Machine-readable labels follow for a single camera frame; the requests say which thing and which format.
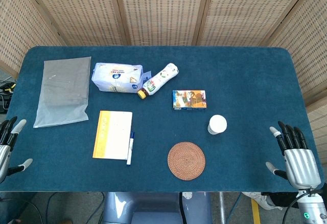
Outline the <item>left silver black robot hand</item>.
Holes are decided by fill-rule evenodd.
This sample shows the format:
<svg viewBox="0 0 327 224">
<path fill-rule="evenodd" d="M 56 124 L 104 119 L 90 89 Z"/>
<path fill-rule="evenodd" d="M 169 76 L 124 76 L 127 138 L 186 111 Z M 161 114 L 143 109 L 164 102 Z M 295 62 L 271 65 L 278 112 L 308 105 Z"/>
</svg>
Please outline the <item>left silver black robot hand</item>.
<svg viewBox="0 0 327 224">
<path fill-rule="evenodd" d="M 17 117 L 13 117 L 1 123 L 1 183 L 7 176 L 25 171 L 33 162 L 33 159 L 27 159 L 18 166 L 9 167 L 17 137 L 27 122 L 26 119 L 22 119 L 13 126 L 16 121 Z"/>
</svg>

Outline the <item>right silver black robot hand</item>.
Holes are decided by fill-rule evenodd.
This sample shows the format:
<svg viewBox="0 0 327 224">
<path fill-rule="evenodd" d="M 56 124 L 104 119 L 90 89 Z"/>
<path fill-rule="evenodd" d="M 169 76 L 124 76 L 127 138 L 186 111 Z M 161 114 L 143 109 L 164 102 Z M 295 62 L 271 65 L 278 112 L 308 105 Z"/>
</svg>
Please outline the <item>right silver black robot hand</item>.
<svg viewBox="0 0 327 224">
<path fill-rule="evenodd" d="M 285 180 L 298 190 L 316 189 L 321 178 L 313 152 L 308 148 L 305 136 L 298 127 L 285 125 L 279 121 L 280 131 L 271 126 L 270 132 L 276 138 L 286 170 L 279 170 L 266 162 L 268 170 Z"/>
</svg>

